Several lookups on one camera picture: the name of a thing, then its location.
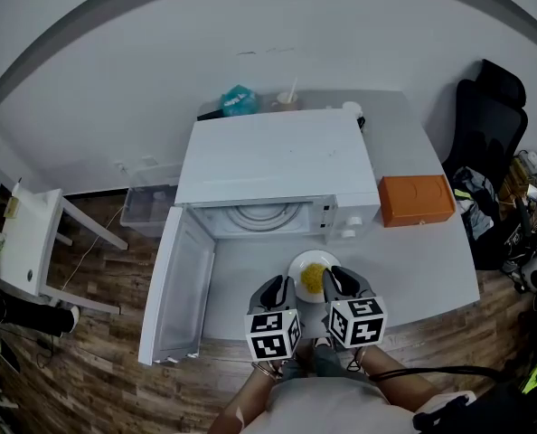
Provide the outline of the person's white shirt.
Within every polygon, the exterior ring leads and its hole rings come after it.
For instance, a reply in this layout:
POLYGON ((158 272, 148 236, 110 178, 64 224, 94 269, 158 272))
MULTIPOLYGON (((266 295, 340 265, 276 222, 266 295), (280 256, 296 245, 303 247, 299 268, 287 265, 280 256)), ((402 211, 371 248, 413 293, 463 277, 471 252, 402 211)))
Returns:
POLYGON ((366 382, 296 378, 279 384, 242 434, 415 434, 413 413, 366 382))

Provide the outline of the white microwave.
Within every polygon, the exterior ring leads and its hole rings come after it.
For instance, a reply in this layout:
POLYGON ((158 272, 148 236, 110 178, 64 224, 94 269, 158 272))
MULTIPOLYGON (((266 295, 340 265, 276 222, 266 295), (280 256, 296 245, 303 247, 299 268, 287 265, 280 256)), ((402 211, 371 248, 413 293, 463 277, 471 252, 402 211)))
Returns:
POLYGON ((165 220, 139 362, 196 357, 203 335, 241 339, 251 297, 301 250, 353 242, 380 207, 355 115, 342 108, 193 125, 165 220))

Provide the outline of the paper cup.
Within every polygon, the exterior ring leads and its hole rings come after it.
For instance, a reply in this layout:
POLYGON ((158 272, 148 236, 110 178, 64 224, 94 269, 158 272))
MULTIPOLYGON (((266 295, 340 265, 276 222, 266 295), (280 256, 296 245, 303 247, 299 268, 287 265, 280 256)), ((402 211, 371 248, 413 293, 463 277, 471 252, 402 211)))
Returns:
POLYGON ((274 111, 294 111, 300 110, 299 99, 296 93, 280 92, 271 103, 274 111))

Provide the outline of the clear plastic storage bin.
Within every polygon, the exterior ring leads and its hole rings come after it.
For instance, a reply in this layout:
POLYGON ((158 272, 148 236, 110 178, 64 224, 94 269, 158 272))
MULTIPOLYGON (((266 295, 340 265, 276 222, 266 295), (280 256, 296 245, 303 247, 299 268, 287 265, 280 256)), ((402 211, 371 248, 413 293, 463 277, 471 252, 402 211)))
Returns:
POLYGON ((181 165, 156 165, 135 171, 120 214, 120 225, 147 238, 161 238, 179 184, 181 165))

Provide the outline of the person's left forearm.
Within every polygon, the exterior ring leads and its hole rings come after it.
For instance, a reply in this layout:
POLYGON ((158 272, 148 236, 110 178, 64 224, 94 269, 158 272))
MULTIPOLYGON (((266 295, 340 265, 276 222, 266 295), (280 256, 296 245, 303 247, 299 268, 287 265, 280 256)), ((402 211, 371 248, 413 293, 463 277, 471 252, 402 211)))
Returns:
POLYGON ((214 420, 208 434, 240 434, 265 411, 273 387, 283 376, 281 367, 286 361, 252 363, 249 378, 214 420))

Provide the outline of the person's grey trousers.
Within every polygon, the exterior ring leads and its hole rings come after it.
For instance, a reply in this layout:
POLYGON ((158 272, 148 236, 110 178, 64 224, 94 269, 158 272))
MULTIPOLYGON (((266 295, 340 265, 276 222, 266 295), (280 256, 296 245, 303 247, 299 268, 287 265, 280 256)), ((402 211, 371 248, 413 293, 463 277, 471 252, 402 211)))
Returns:
POLYGON ((319 378, 347 378, 360 382, 369 382, 366 374, 349 371, 342 366, 341 360, 329 337, 319 337, 311 343, 301 343, 295 356, 287 360, 281 367, 283 380, 307 378, 314 374, 319 378))

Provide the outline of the pile of cardboard boxes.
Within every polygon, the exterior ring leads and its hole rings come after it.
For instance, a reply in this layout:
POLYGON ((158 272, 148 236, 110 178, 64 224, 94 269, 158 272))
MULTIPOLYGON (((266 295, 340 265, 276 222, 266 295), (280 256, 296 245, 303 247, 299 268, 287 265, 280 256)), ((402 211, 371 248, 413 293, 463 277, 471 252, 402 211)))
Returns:
POLYGON ((505 205, 515 205, 517 198, 524 204, 537 203, 536 152, 521 150, 513 157, 498 197, 505 205))

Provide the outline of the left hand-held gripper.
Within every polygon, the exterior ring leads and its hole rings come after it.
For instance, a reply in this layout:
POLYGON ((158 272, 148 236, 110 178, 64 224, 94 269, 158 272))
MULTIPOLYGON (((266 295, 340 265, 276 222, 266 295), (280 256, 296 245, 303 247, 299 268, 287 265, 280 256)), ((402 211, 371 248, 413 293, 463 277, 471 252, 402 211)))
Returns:
POLYGON ((291 277, 277 275, 253 293, 250 313, 278 311, 245 315, 246 340, 253 360, 286 360, 294 355, 301 339, 296 307, 296 287, 291 277))

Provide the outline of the white plate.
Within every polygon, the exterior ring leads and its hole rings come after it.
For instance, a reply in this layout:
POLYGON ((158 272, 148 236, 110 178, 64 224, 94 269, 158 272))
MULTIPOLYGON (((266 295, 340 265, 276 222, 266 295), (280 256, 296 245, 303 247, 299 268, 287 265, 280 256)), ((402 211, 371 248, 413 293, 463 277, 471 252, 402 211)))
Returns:
POLYGON ((320 263, 330 269, 340 266, 341 262, 331 253, 324 250, 308 250, 296 256, 288 269, 288 275, 295 281, 296 294, 304 302, 317 304, 325 301, 323 292, 318 295, 309 294, 300 281, 300 274, 310 263, 320 263))

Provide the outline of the small white table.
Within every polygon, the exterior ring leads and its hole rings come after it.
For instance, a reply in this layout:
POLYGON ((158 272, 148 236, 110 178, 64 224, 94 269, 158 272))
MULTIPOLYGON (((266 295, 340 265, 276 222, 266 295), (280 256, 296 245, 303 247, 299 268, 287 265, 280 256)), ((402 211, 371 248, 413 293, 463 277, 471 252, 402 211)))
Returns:
POLYGON ((47 277, 54 243, 60 241, 71 245, 70 239, 58 233, 63 214, 68 214, 97 237, 120 250, 126 250, 128 244, 66 200, 61 189, 32 193, 24 187, 18 200, 16 216, 6 220, 3 228, 0 279, 33 297, 46 296, 55 306, 64 302, 119 315, 119 307, 53 288, 47 284, 47 277))

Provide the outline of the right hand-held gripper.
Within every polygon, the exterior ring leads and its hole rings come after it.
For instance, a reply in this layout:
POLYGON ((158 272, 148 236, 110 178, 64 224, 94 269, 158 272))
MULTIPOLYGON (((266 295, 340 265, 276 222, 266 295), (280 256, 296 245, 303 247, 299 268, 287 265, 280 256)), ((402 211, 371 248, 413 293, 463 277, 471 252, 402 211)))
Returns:
POLYGON ((383 299, 375 296, 369 281, 353 270, 333 266, 324 270, 322 283, 332 337, 343 348, 379 344, 388 314, 383 299))

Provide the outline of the yellow food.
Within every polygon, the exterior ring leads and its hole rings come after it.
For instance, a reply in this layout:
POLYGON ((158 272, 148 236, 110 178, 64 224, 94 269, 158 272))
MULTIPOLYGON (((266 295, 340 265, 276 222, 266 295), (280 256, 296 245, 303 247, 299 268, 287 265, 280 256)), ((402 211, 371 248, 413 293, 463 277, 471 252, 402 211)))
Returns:
POLYGON ((300 281, 306 291, 312 295, 321 294, 323 288, 323 273, 326 266, 320 263, 310 263, 300 274, 300 281))

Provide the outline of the orange box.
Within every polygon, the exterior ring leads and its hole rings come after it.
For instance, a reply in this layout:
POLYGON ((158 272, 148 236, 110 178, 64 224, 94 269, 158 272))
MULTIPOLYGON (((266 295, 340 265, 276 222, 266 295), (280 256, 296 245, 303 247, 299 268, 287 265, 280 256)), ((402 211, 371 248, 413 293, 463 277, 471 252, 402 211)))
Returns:
POLYGON ((385 228, 445 222, 456 210, 444 175, 384 176, 378 192, 385 228))

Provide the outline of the black shoulder bag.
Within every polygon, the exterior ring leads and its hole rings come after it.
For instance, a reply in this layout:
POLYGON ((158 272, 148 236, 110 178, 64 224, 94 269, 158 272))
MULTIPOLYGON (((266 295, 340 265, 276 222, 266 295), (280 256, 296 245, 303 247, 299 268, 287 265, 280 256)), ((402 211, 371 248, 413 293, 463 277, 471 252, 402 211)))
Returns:
POLYGON ((458 395, 412 423, 419 434, 537 434, 537 387, 524 393, 498 384, 475 401, 458 395))

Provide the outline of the black office chair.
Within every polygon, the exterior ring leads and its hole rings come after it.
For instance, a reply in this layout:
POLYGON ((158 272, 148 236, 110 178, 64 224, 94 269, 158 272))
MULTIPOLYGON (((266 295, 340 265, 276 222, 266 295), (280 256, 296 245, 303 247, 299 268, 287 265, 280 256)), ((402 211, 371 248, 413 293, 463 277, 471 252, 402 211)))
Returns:
MULTIPOLYGON (((442 163, 449 184, 463 166, 484 175, 498 193, 528 126, 523 83, 510 71, 483 59, 473 80, 457 84, 455 131, 442 163)), ((468 240, 477 270, 500 269, 509 257, 504 246, 512 229, 502 221, 477 241, 468 240)))

